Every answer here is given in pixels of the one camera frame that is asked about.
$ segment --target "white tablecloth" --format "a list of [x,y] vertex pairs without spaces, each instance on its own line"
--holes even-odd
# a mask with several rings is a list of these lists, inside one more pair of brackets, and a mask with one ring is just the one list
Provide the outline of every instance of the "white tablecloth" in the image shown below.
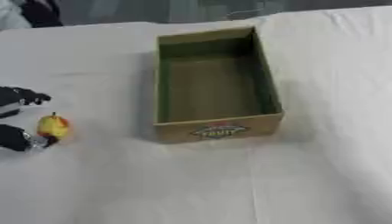
[[[279,133],[150,141],[156,36],[237,25],[262,37],[286,110]],[[1,122],[34,131],[56,111],[75,137],[39,154],[0,151],[0,220],[389,223],[391,59],[390,7],[1,32],[1,84],[53,96]]]

